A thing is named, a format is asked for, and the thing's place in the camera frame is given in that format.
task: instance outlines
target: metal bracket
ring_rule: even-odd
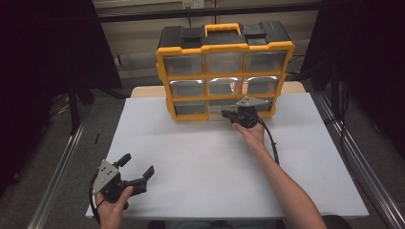
[[[98,169],[97,178],[95,180],[95,186],[93,188],[93,195],[97,194],[101,189],[104,188],[114,177],[119,174],[118,168],[110,164],[108,161],[103,159],[101,165]]]

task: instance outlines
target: plastic drawer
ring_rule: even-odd
[[[273,105],[273,98],[260,98],[266,101],[266,104],[255,106],[257,112],[268,112]]]
[[[202,115],[205,113],[205,101],[174,102],[176,115]]]
[[[237,111],[236,103],[241,99],[216,99],[208,101],[209,119],[223,118],[221,111]]]
[[[237,73],[242,70],[243,52],[213,52],[205,55],[208,73]]]
[[[281,71],[286,52],[248,52],[246,70],[248,72]]]
[[[245,79],[248,94],[275,94],[279,81],[277,76],[250,77]]]
[[[203,96],[205,80],[176,80],[170,81],[173,96]]]
[[[163,58],[167,75],[185,75],[203,73],[203,56],[168,55]]]
[[[207,81],[209,94],[239,94],[242,78],[213,78]]]

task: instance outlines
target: white table surface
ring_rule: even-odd
[[[309,94],[283,94],[265,118],[281,167],[322,215],[368,211]],[[271,149],[266,138],[267,148]],[[155,166],[145,194],[129,199],[126,218],[275,219],[283,213],[254,156],[228,120],[174,121],[165,98],[128,98],[107,160],[130,153],[122,179]],[[86,216],[91,216],[90,209]]]

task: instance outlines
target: aluminum rail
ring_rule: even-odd
[[[318,94],[318,98],[329,118],[334,118],[333,112],[331,111],[330,108],[331,104],[328,98],[324,94]],[[342,122],[341,121],[333,122],[333,126],[336,132],[339,135],[341,135]],[[354,163],[360,170],[362,176],[365,178],[367,184],[372,190],[375,198],[377,199],[379,205],[383,209],[393,228],[395,229],[405,228],[405,220],[404,217],[402,216],[402,213],[400,212],[391,195],[388,193],[387,189],[383,186],[381,181],[374,173],[369,162],[363,156],[363,153],[360,151],[357,144],[354,142],[348,130],[346,130],[344,134],[344,145],[348,149],[348,152],[350,153],[352,159],[354,160]]]
[[[306,11],[335,9],[346,6],[342,3],[299,3],[299,4],[279,4],[265,5],[258,7],[238,7],[238,8],[208,8],[208,9],[192,9],[192,10],[167,10],[167,11],[152,11],[140,13],[113,13],[100,14],[97,18],[76,18],[73,20],[96,20],[100,23],[123,22],[123,21],[141,21],[154,19],[169,19],[169,18],[187,18],[187,17],[202,17],[202,16],[219,16],[219,15],[235,15],[235,14],[252,14],[266,12],[289,12],[289,11]]]
[[[81,134],[84,129],[84,125],[88,120],[92,105],[88,105],[84,109],[83,119],[78,126],[74,135],[71,135],[69,138],[68,144],[63,152],[62,158],[60,158],[59,164],[56,167],[56,170],[53,174],[50,184],[48,185],[47,191],[42,197],[39,205],[36,207],[35,213],[32,216],[31,222],[28,229],[41,229],[45,225],[48,214],[51,211],[53,202],[56,199],[57,191],[62,183],[62,180],[65,176],[66,170],[71,162],[72,155],[75,152],[75,147],[77,146],[78,141],[80,140]]]

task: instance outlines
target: yellow handle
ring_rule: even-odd
[[[236,31],[238,35],[241,35],[241,29],[238,23],[206,25],[205,37],[208,36],[209,31]]]

